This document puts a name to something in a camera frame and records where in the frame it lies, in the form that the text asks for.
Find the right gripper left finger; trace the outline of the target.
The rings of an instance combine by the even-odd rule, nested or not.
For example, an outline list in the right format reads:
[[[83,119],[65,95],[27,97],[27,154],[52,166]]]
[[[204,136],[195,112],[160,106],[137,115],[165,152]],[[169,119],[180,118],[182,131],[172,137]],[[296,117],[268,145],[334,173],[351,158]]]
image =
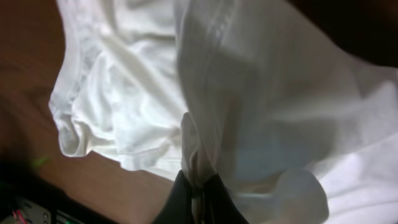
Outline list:
[[[192,224],[192,188],[180,170],[166,203],[152,224]]]

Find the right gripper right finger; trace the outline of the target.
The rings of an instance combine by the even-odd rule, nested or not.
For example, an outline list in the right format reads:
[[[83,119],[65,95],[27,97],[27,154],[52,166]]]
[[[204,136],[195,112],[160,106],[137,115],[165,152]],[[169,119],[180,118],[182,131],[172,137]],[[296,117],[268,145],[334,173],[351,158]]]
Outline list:
[[[204,223],[206,224],[248,224],[235,207],[218,174],[211,176],[203,186]]]

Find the white printed t-shirt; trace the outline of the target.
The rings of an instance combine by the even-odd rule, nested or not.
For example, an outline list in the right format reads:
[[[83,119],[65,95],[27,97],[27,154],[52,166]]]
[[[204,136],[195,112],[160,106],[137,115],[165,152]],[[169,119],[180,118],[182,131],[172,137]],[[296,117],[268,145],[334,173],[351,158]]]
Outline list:
[[[192,188],[249,223],[397,222],[396,1],[58,1],[61,152]]]

